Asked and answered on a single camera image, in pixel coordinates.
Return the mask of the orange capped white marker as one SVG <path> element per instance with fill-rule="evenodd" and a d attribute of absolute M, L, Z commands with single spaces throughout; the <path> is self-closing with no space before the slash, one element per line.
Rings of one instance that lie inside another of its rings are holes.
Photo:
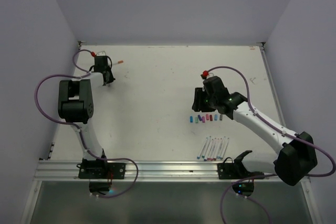
<path fill-rule="evenodd" d="M 113 62 L 112 62 L 112 66 L 116 66 L 116 65 L 119 65 L 119 64 L 122 64 L 122 63 L 124 63 L 123 60 L 120 60 L 120 61 L 113 61 Z"/>

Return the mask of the purple capped white marker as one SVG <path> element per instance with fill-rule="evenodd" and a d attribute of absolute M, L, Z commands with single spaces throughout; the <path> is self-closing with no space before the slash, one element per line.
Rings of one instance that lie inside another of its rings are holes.
<path fill-rule="evenodd" d="M 211 152 L 212 146 L 213 146 L 213 139 L 209 140 L 209 144 L 208 144 L 206 153 L 205 153 L 205 155 L 204 155 L 204 161 L 207 161 L 207 160 L 208 160 L 208 157 L 209 157 L 209 154 L 210 154 L 210 152 Z"/>

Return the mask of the green capped white marker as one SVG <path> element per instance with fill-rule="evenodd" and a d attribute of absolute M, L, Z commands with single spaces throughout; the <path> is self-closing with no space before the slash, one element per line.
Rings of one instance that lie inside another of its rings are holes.
<path fill-rule="evenodd" d="M 208 147 L 209 147 L 209 144 L 210 144 L 210 142 L 211 142 L 211 137 L 208 137 L 207 139 L 206 139 L 206 142 L 205 142 L 205 145 L 204 145 L 204 149 L 203 149 L 203 151 L 202 151 L 202 154 L 201 154 L 201 158 L 202 159 L 204 159 L 205 158 L 205 156 L 206 156 L 206 153 L 207 153 L 207 151 L 208 151 Z"/>

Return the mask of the dark red capped white marker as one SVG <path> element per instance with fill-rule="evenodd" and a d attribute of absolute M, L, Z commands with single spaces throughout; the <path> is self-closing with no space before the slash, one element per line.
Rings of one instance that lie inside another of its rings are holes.
<path fill-rule="evenodd" d="M 218 138 L 217 142 L 216 142 L 216 146 L 214 149 L 214 153 L 213 153 L 213 160 L 217 160 L 217 155 L 218 155 L 218 151 L 220 150 L 220 146 L 222 144 L 222 138 Z"/>

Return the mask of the magenta capped white marker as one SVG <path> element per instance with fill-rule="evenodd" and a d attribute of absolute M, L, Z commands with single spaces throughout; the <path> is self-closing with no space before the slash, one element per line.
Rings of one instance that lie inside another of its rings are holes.
<path fill-rule="evenodd" d="M 211 152 L 209 154 L 208 160 L 211 160 Z"/>

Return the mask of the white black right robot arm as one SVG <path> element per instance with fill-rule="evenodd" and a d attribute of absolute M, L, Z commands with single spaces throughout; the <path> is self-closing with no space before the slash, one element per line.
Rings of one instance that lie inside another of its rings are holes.
<path fill-rule="evenodd" d="M 242 179 L 265 174 L 275 174 L 287 185 L 296 185 L 317 166 L 317 156 L 312 137 L 302 132 L 297 134 L 275 121 L 266 124 L 258 118 L 256 109 L 251 109 L 248 99 L 239 92 L 230 93 L 220 77 L 213 76 L 195 88 L 192 110 L 225 115 L 258 135 L 273 153 L 258 153 L 252 150 L 239 154 L 231 163 L 218 164 L 220 179 Z"/>

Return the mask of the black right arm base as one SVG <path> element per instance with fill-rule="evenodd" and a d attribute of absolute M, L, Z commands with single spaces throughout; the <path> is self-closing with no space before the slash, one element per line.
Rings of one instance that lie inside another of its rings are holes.
<path fill-rule="evenodd" d="M 246 156 L 251 157 L 250 153 L 252 153 L 251 150 L 244 151 L 243 153 L 238 155 L 235 159 L 227 157 L 222 163 L 218 163 L 217 164 L 218 179 L 239 180 L 243 178 L 264 175 L 264 173 L 260 171 L 250 172 L 244 166 L 243 160 Z M 235 193 L 239 195 L 249 197 L 253 194 L 255 189 L 254 180 L 248 179 L 247 182 L 240 182 L 236 185 L 233 185 L 232 189 L 234 190 Z"/>

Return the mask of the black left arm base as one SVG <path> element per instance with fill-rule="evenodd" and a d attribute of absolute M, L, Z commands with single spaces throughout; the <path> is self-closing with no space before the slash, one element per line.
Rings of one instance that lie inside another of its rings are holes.
<path fill-rule="evenodd" d="M 125 163 L 108 163 L 100 159 L 82 159 L 79 168 L 79 179 L 89 180 L 89 191 L 98 196 L 107 196 L 111 192 L 114 179 L 124 179 Z"/>

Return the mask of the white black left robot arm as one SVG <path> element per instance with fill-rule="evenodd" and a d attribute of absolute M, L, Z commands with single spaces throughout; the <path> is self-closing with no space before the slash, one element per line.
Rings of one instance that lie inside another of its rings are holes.
<path fill-rule="evenodd" d="M 112 61 L 108 56 L 96 56 L 92 72 L 88 76 L 61 80 L 58 94 L 58 115 L 74 130 L 82 148 L 82 158 L 94 161 L 90 171 L 97 178 L 104 178 L 109 172 L 109 165 L 99 159 L 105 159 L 103 148 L 98 142 L 93 123 L 93 90 L 111 84 Z"/>

